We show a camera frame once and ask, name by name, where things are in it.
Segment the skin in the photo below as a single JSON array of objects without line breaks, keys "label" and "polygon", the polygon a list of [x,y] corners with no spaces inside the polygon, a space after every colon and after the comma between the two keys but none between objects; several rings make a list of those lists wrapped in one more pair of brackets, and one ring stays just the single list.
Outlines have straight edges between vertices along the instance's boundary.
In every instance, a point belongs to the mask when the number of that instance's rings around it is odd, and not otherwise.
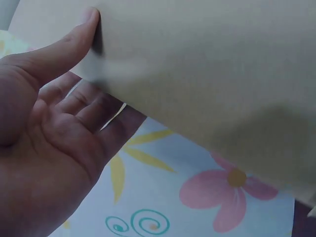
[{"label": "skin", "polygon": [[127,106],[100,130],[122,102],[68,72],[88,52],[99,12],[83,19],[57,43],[0,60],[0,236],[52,233],[145,119]]}]

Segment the sheet of paper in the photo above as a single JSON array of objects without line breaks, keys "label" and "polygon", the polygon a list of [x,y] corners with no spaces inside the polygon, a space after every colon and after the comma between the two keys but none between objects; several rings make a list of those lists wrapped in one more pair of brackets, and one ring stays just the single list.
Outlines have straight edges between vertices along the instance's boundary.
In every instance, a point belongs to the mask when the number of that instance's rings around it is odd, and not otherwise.
[{"label": "sheet of paper", "polygon": [[21,0],[10,31],[46,46],[88,5],[101,30],[75,73],[316,205],[314,0]]}]

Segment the flower pattern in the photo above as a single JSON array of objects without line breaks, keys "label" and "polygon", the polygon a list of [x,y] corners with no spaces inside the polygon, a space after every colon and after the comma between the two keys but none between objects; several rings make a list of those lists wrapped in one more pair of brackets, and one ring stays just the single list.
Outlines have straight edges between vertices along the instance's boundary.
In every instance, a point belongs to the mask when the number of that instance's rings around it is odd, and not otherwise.
[{"label": "flower pattern", "polygon": [[236,228],[246,214],[245,192],[259,200],[271,200],[278,191],[213,155],[224,170],[207,170],[190,178],[180,190],[181,202],[190,208],[221,206],[213,222],[214,231],[225,233]]},{"label": "flower pattern", "polygon": [[[125,152],[130,157],[142,162],[143,164],[151,165],[159,169],[163,169],[169,172],[175,172],[170,166],[163,161],[147,154],[139,149],[134,148],[134,145],[142,145],[149,142],[153,142],[169,135],[173,132],[169,129],[161,131],[151,132],[144,135],[136,135],[132,137],[121,149],[121,152]],[[116,154],[110,161],[111,167],[111,181],[114,191],[114,203],[117,203],[124,189],[125,183],[125,167],[121,156]]]}]

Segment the finger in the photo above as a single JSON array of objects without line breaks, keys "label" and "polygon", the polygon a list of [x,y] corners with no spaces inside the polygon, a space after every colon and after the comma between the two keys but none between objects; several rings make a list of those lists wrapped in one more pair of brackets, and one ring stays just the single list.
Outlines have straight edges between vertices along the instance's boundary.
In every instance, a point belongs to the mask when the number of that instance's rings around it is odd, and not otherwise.
[{"label": "finger", "polygon": [[89,106],[100,94],[102,92],[99,88],[82,80],[67,98],[56,105],[56,108],[66,114],[76,115]]},{"label": "finger", "polygon": [[29,75],[28,83],[38,91],[43,85],[73,68],[89,51],[99,21],[96,8],[89,8],[85,22],[60,41],[32,52],[7,56],[2,63]]},{"label": "finger", "polygon": [[123,102],[109,94],[100,94],[91,105],[83,108],[77,119],[92,133],[100,129],[119,111]]},{"label": "finger", "polygon": [[122,148],[144,122],[145,118],[146,116],[142,113],[130,106],[126,106],[119,115],[98,133],[107,159],[113,157]]},{"label": "finger", "polygon": [[47,104],[57,104],[62,101],[69,91],[81,80],[76,74],[67,72],[51,81],[39,90],[38,98]]}]

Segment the fingernail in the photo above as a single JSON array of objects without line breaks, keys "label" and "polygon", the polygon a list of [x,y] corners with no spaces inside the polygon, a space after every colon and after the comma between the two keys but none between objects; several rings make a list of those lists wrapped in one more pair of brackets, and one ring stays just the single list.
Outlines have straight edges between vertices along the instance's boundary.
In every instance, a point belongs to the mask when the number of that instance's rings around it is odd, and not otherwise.
[{"label": "fingernail", "polygon": [[81,24],[87,23],[92,18],[94,11],[96,11],[94,7],[87,8],[81,17]]}]

